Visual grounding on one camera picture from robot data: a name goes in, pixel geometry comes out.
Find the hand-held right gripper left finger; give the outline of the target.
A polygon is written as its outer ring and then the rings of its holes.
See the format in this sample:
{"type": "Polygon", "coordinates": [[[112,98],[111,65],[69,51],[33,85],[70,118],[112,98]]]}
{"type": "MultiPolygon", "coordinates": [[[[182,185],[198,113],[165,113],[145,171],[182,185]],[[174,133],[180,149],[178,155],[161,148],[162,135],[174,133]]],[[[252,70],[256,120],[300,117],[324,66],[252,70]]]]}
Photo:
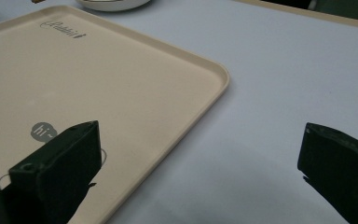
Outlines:
{"type": "Polygon", "coordinates": [[[101,167],[99,123],[66,129],[8,170],[12,224],[67,224],[101,167]]]}

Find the white bowl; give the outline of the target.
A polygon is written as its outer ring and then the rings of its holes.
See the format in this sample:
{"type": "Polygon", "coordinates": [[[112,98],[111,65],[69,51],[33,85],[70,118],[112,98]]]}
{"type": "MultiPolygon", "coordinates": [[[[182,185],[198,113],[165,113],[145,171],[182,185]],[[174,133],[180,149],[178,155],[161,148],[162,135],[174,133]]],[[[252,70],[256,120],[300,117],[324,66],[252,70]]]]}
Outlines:
{"type": "Polygon", "coordinates": [[[151,0],[76,0],[81,6],[98,11],[123,11],[140,7],[151,0]]]}

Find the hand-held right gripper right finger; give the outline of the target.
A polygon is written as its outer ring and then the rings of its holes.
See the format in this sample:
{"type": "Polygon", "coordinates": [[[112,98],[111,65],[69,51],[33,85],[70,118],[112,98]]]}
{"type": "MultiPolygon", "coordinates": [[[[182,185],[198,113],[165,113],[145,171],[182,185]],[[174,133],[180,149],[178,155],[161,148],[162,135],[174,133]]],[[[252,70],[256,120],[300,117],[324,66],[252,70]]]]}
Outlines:
{"type": "Polygon", "coordinates": [[[358,140],[307,123],[297,161],[304,180],[350,224],[358,224],[358,140]]]}

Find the beige plastic tray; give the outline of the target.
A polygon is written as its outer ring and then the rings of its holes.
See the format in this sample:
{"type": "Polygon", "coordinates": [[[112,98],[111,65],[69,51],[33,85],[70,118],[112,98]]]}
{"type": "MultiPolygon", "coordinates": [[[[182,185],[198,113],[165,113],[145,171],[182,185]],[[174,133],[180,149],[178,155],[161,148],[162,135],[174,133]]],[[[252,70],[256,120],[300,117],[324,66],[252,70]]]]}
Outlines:
{"type": "Polygon", "coordinates": [[[107,158],[70,224],[104,224],[228,82],[218,63],[73,7],[0,22],[0,184],[46,137],[95,120],[107,158]]]}

